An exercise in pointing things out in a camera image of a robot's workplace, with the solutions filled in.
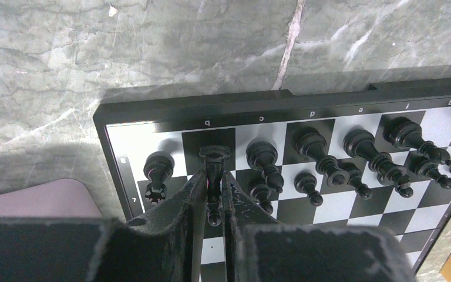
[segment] chessboard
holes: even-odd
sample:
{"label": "chessboard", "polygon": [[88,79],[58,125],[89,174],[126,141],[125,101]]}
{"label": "chessboard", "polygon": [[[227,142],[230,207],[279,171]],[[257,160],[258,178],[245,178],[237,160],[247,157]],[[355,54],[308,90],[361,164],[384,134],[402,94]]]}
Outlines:
{"label": "chessboard", "polygon": [[[144,200],[150,183],[144,175],[148,157],[162,154],[173,162],[173,174],[164,182],[169,198],[204,168],[198,155],[202,146],[227,146],[231,154],[225,169],[250,194],[252,182],[261,175],[248,165],[246,150],[261,140],[276,148],[275,165],[284,179],[282,193],[270,195],[272,217],[284,224],[384,227],[400,242],[417,271],[451,216],[451,189],[409,173],[413,195],[402,197],[394,187],[377,180],[368,161],[350,157],[343,146],[348,132],[365,129],[374,135],[377,151],[408,167],[417,150],[397,149],[385,137],[389,121],[396,118],[420,125],[424,140],[451,155],[451,79],[381,83],[352,93],[294,96],[281,90],[104,104],[94,116],[127,219],[154,207]],[[293,138],[305,127],[325,138],[326,154],[362,171],[362,183],[373,192],[370,199],[359,197],[350,185],[328,187],[326,176],[317,173],[315,160],[297,153]],[[451,179],[446,165],[438,170]],[[315,176],[322,205],[310,204],[307,194],[297,192],[294,179],[300,172]],[[220,278],[225,277],[222,225],[205,225],[201,280],[225,281]]]}

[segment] pink object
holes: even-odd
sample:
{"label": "pink object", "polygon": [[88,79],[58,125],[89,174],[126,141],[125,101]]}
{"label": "pink object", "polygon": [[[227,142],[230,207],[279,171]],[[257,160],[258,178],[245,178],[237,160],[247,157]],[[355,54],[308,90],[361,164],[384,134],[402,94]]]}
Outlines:
{"label": "pink object", "polygon": [[101,216],[85,185],[75,179],[59,179],[0,195],[0,217]]}

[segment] chessboard frame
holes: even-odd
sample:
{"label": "chessboard frame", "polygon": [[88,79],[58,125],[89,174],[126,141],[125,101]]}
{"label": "chessboard frame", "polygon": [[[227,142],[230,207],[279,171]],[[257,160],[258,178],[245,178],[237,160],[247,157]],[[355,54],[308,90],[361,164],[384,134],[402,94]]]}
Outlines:
{"label": "chessboard frame", "polygon": [[[152,123],[157,132],[169,132],[448,106],[451,106],[451,79],[435,79],[377,83],[364,91],[319,95],[295,96],[288,90],[273,90],[108,103],[99,105],[93,120],[124,215],[129,220],[139,214],[130,201],[137,187],[130,166],[112,148],[107,126]],[[448,218],[433,235],[434,241],[425,246],[427,252],[423,257],[451,218],[451,207],[447,213]]]}

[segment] white speck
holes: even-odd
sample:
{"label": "white speck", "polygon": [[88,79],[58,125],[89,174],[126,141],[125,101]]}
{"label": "white speck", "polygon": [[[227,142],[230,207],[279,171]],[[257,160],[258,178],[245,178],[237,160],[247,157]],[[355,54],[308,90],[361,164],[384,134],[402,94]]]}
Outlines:
{"label": "white speck", "polygon": [[108,15],[115,16],[117,12],[118,10],[112,4],[110,4],[110,11],[108,12]]}

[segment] gray marble surface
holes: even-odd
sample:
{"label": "gray marble surface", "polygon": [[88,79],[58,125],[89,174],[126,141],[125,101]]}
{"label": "gray marble surface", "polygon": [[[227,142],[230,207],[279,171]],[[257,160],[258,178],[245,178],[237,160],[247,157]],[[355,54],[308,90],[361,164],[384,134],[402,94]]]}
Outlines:
{"label": "gray marble surface", "polygon": [[0,193],[72,177],[122,218],[101,101],[443,77],[451,0],[0,0]]}

